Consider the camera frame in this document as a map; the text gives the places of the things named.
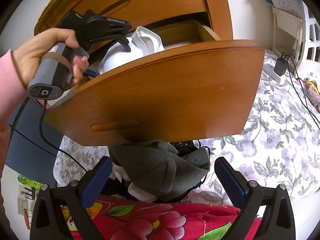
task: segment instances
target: drawer handle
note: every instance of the drawer handle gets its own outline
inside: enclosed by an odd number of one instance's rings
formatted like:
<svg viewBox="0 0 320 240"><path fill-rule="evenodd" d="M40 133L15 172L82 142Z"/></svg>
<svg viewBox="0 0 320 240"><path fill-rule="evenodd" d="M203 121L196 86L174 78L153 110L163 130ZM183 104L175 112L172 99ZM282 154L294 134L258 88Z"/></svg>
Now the drawer handle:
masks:
<svg viewBox="0 0 320 240"><path fill-rule="evenodd" d="M123 9L124 7L128 6L131 3L131 0L119 0L108 6L107 8L103 9L98 15L102 16L110 16L115 12Z"/></svg>
<svg viewBox="0 0 320 240"><path fill-rule="evenodd" d="M113 122L104 122L99 124L94 124L91 126L92 130L97 132L127 129L140 126L141 123L136 120L123 120L123 121L113 121Z"/></svg>

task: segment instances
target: white power strip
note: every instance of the white power strip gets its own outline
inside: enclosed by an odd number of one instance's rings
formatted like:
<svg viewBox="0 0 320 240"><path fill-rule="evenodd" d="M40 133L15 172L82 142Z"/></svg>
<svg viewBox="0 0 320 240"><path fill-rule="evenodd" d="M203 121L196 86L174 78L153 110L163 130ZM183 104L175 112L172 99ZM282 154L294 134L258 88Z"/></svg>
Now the white power strip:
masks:
<svg viewBox="0 0 320 240"><path fill-rule="evenodd" d="M285 75L279 76L275 71L275 63L266 61L263 63L262 69L272 77L279 85L282 85L286 80L287 77Z"/></svg>

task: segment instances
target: bed sheet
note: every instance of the bed sheet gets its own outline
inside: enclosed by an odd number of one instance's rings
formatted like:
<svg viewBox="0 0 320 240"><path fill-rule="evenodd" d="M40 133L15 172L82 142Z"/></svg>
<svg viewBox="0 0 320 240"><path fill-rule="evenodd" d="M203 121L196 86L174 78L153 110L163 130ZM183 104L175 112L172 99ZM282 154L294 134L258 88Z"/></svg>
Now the bed sheet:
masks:
<svg viewBox="0 0 320 240"><path fill-rule="evenodd" d="M266 50L265 62L275 60L276 55ZM279 85L262 72L250 115L241 134L200 140L202 145L211 149L211 170L204 184L191 191L185 201L231 204L214 173L214 161L219 156L224 156L247 180L254 179L261 186L276 187L284 183L292 202L319 188L319 132L301 105L288 72L286 77L287 81ZM294 78L293 82L303 98L299 83ZM309 109L320 119L320 114L307 102ZM108 155L107 147L83 147L66 136L60 148L73 155L88 170L102 156ZM58 152L53 174L59 185L65 186L73 179L79 180L84 171L69 157Z"/></svg>

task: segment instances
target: yellow flower center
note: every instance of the yellow flower center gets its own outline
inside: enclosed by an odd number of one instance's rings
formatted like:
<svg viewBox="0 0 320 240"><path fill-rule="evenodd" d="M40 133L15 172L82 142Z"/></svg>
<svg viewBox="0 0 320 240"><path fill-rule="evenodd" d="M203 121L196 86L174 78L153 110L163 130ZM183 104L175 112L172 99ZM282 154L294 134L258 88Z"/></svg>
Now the yellow flower center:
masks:
<svg viewBox="0 0 320 240"><path fill-rule="evenodd" d="M154 222L152 223L152 225L153 225L153 229L156 229L156 228L160 225L159 219L157 219L156 221L154 221Z"/></svg>

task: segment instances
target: black charger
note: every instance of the black charger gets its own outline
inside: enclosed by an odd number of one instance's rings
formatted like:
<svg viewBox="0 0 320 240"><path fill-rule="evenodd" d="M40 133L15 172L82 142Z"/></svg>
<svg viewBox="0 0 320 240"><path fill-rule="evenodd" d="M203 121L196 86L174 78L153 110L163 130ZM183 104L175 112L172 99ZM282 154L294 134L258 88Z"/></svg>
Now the black charger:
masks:
<svg viewBox="0 0 320 240"><path fill-rule="evenodd" d="M281 57L277 59L274 71L277 73L278 76L284 75L285 71L287 70L286 67L286 59L285 54L282 53Z"/></svg>

